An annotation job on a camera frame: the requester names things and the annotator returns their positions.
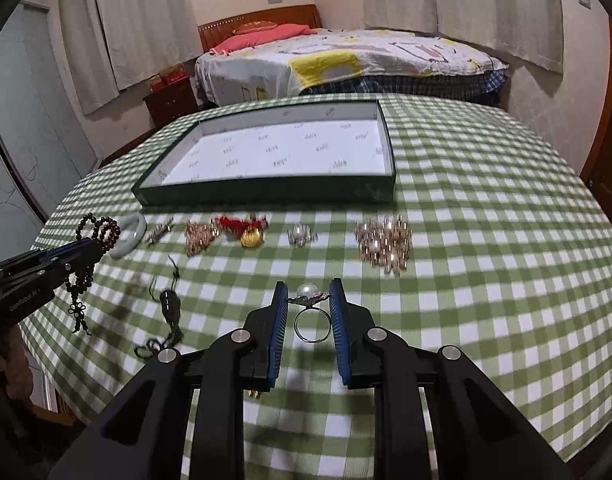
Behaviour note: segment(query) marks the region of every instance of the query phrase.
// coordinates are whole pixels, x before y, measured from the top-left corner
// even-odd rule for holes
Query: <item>wooden headboard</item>
[[[208,52],[211,48],[230,38],[232,31],[238,25],[247,22],[260,22],[262,20],[275,22],[279,25],[283,23],[298,23],[299,25],[308,25],[310,28],[321,27],[319,11],[314,4],[257,10],[257,12],[248,12],[197,27],[203,51]]]

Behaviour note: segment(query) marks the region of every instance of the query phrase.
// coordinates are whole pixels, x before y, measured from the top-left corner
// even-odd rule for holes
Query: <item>orange pillow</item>
[[[240,25],[232,31],[235,36],[249,34],[251,32],[262,32],[263,30],[273,30],[277,24],[275,22],[248,22]]]

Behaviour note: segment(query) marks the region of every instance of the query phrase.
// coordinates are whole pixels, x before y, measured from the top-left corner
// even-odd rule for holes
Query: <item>baseboard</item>
[[[127,144],[123,145],[121,148],[119,148],[119,150],[116,150],[116,152],[111,153],[104,160],[102,160],[102,162],[99,164],[99,168],[103,168],[104,166],[109,165],[113,160],[117,160],[122,155],[125,155],[126,153],[130,152],[133,148],[139,146],[142,142],[144,142],[144,140],[148,139],[156,132],[157,128],[153,128],[145,134],[141,134],[139,137],[132,139],[131,142],[128,142]]]

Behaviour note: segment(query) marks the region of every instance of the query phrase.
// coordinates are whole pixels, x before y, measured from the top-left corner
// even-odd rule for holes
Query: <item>blue plaid fabric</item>
[[[478,75],[430,77],[369,75],[311,86],[304,89],[301,95],[395,93],[498,105],[501,89],[507,79],[505,70],[490,70]]]

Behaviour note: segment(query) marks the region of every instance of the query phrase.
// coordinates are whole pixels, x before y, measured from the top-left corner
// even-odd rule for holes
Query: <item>table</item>
[[[170,254],[182,272],[182,352],[207,348],[269,304],[275,283],[322,290],[340,276],[349,301],[410,345],[460,346],[567,460],[612,420],[612,227],[572,169],[496,108],[404,95],[322,95],[255,102],[180,118],[109,166],[88,175],[36,240],[69,242],[89,211],[139,211],[130,188],[191,123],[297,102],[377,98],[390,130],[398,177],[384,210],[288,206],[264,210],[265,245],[244,250],[223,237],[187,259],[183,226],[222,211],[175,212],[173,232],[126,258],[105,256],[83,296],[92,336],[72,334],[64,288],[23,324],[44,372],[83,420],[94,418],[140,369],[132,352],[167,327],[148,295],[170,284]],[[359,261],[352,234],[364,216],[400,212],[413,229],[408,271],[397,279]],[[152,228],[169,212],[149,212]],[[286,230],[311,224],[319,240],[291,248]],[[369,392],[343,388],[332,338],[301,342],[289,315],[277,387],[244,400],[247,478],[366,478],[372,473]],[[323,335],[327,326],[309,327]],[[188,439],[192,436],[189,425]],[[186,456],[190,441],[186,444]],[[184,460],[187,474],[189,462]]]

